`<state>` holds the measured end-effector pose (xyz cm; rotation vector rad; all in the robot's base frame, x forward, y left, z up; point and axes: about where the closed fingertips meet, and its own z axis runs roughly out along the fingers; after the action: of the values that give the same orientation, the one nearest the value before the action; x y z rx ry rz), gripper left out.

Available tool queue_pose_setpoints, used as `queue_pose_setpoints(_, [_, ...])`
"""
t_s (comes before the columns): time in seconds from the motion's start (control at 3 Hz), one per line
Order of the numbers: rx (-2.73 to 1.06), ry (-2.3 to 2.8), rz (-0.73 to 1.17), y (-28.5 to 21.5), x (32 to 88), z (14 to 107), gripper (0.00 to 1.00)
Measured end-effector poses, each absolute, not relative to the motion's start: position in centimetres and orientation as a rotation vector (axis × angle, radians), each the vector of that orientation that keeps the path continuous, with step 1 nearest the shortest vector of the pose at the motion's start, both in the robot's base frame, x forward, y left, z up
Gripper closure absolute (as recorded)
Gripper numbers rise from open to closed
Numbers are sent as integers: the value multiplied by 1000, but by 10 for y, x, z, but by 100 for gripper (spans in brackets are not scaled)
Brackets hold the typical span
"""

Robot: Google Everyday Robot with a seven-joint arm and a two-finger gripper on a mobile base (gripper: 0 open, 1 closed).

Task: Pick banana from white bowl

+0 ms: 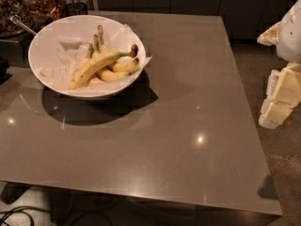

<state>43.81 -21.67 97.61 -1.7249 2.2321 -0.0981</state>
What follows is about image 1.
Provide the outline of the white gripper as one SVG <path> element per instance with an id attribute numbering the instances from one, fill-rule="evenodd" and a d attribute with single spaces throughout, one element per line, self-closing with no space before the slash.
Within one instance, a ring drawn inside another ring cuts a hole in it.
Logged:
<path id="1" fill-rule="evenodd" d="M 291 62 L 281 71 L 271 71 L 261 106 L 259 125 L 276 129 L 301 103 L 301 0 L 294 3 L 280 23 L 261 33 L 257 43 L 276 45 L 277 55 Z"/>

